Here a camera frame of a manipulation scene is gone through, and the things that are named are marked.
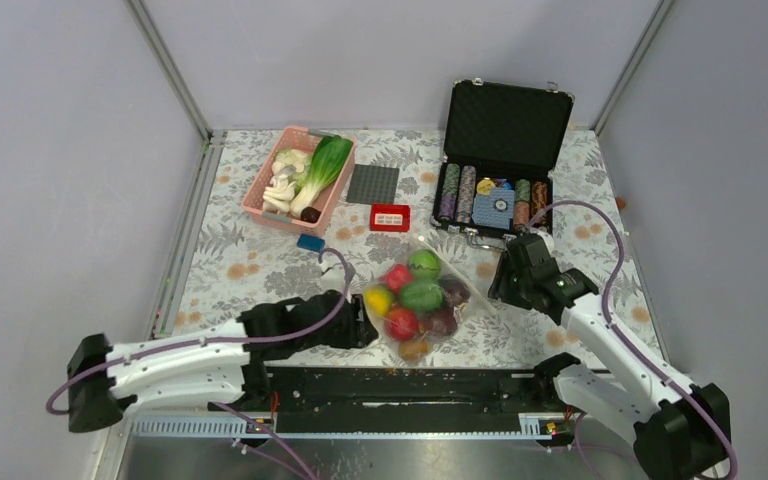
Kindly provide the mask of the clear zip top bag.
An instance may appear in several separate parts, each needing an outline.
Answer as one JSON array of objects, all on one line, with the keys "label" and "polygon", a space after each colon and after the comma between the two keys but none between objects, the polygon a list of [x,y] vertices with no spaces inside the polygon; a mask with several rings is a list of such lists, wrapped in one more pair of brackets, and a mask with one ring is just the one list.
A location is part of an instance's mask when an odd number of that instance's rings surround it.
[{"label": "clear zip top bag", "polygon": [[408,367],[425,365],[466,325],[497,313],[484,294],[426,237],[415,235],[361,291],[382,343]]}]

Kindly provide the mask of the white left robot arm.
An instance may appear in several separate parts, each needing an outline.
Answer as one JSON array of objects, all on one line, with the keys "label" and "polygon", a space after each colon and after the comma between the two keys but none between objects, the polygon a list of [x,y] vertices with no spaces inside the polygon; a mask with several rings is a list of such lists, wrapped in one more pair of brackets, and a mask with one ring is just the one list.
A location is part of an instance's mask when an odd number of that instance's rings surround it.
[{"label": "white left robot arm", "polygon": [[265,365],[314,347],[361,349],[379,334],[361,296],[329,290],[262,303],[180,337],[113,344],[83,338],[67,365],[71,433],[115,425],[141,409],[237,402],[256,411],[272,388]]}]

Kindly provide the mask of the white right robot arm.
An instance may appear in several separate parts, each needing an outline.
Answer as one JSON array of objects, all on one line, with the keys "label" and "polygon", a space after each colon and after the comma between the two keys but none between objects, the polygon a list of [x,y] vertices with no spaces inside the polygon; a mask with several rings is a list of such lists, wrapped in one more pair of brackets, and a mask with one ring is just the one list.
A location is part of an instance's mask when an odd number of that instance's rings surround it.
[{"label": "white right robot arm", "polygon": [[596,284],[578,269],[562,270],[542,234],[507,242],[488,295],[547,315],[614,377],[606,381],[577,357],[557,354],[535,369],[533,396],[543,410],[570,405],[591,415],[632,447],[651,479],[692,479],[730,459],[725,393],[699,386],[611,320]]}]

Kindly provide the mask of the yellow lemon toy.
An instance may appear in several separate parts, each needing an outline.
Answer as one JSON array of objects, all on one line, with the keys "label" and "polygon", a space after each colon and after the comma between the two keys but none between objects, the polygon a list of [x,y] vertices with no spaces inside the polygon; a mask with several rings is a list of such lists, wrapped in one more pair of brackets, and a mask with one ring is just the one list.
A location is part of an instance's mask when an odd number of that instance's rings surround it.
[{"label": "yellow lemon toy", "polygon": [[386,316],[394,304],[393,293],[383,285],[368,287],[363,293],[365,306],[377,316]]}]

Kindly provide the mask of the red apple toy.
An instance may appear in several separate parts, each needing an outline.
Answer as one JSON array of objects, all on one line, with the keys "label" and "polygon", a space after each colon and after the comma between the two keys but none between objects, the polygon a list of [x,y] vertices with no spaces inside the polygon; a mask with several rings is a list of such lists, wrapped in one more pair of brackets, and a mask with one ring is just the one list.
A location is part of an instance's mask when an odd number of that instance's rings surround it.
[{"label": "red apple toy", "polygon": [[387,335],[402,342],[414,338],[419,330],[419,320],[416,314],[404,307],[395,307],[384,317],[384,327]]}]

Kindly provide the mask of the blue playing card deck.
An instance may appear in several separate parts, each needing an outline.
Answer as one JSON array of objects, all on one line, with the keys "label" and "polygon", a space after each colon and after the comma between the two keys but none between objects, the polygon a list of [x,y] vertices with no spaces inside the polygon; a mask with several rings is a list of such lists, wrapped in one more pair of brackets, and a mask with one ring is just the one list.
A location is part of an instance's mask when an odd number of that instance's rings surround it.
[{"label": "blue playing card deck", "polygon": [[473,199],[472,222],[482,227],[509,230],[514,206],[513,190],[493,188],[488,194],[477,193]]}]

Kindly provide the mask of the dark purple plum toy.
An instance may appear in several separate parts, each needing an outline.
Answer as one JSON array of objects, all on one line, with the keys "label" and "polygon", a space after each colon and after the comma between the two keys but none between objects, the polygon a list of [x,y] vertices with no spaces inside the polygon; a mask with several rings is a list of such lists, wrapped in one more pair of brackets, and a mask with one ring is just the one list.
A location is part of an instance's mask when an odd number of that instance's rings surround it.
[{"label": "dark purple plum toy", "polygon": [[454,275],[441,276],[438,284],[449,307],[461,308],[471,299],[472,293],[468,286]]}]

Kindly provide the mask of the blue lego brick near basket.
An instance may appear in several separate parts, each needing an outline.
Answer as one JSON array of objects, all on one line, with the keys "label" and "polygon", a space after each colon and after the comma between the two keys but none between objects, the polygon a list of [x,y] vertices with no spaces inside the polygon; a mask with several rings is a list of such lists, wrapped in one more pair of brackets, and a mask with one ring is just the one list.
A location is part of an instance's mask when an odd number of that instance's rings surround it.
[{"label": "blue lego brick near basket", "polygon": [[325,240],[314,235],[301,234],[296,246],[306,251],[319,253],[325,248]]}]

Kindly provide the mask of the green watermelon toy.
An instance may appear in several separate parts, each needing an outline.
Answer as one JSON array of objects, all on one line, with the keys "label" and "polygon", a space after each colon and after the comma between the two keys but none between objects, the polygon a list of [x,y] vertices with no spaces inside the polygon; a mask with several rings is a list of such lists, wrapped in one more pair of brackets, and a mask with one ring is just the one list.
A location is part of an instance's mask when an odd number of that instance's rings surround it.
[{"label": "green watermelon toy", "polygon": [[438,256],[429,249],[412,252],[406,266],[414,280],[436,280],[440,277],[442,270]]}]

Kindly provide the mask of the black poker chip case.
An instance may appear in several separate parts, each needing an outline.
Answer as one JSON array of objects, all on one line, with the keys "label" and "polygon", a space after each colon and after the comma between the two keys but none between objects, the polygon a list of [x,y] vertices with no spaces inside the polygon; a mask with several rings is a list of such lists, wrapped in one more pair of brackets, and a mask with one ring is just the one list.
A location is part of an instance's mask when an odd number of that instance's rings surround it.
[{"label": "black poker chip case", "polygon": [[[551,175],[558,163],[575,102],[555,88],[533,88],[466,79],[454,83],[434,193],[434,228],[494,239],[525,230],[553,200]],[[472,222],[473,199],[493,188],[513,190],[509,230]]]}]

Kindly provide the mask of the dark eggplant toy in basket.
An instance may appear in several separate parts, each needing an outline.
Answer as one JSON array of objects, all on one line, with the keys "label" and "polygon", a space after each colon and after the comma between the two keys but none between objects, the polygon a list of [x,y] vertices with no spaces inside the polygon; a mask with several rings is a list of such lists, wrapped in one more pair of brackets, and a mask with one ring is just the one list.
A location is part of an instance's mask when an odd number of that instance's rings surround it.
[{"label": "dark eggplant toy in basket", "polygon": [[308,206],[304,208],[300,212],[300,216],[299,216],[301,221],[306,223],[311,223],[311,224],[317,223],[320,220],[320,217],[321,217],[321,211],[312,206]]}]

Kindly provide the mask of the dark grey lego baseplate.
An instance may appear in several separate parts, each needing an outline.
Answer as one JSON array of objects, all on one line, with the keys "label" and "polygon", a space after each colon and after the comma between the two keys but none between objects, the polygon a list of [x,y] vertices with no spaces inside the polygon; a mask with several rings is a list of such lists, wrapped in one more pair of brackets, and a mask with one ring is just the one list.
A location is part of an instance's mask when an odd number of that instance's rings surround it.
[{"label": "dark grey lego baseplate", "polygon": [[356,165],[346,201],[353,204],[393,204],[400,170],[393,167]]}]

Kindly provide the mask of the pink plastic basket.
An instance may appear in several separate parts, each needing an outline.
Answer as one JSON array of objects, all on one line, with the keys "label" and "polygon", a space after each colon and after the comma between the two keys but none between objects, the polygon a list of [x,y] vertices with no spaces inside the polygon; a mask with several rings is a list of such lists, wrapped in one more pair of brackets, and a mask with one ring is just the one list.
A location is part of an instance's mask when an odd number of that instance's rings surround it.
[{"label": "pink plastic basket", "polygon": [[355,164],[356,143],[334,133],[288,126],[241,207],[257,223],[323,236]]}]

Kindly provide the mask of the white mushroom toy cluster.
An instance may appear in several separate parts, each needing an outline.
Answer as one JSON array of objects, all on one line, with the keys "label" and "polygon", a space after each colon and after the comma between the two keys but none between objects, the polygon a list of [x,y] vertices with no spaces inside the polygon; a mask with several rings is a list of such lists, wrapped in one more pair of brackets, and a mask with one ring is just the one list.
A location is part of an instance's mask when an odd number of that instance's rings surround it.
[{"label": "white mushroom toy cluster", "polygon": [[311,163],[312,155],[299,149],[284,149],[275,155],[272,177],[262,195],[265,212],[290,212],[290,204],[302,188]]}]

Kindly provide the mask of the green bok choy toy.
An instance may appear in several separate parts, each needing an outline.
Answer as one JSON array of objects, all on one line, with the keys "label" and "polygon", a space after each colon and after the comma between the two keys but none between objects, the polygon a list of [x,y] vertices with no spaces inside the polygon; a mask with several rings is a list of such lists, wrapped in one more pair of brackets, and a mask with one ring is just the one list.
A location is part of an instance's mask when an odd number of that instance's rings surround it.
[{"label": "green bok choy toy", "polygon": [[311,207],[320,193],[339,177],[353,146],[352,140],[338,135],[326,136],[319,142],[309,173],[290,203],[294,217],[300,218],[303,210]]}]

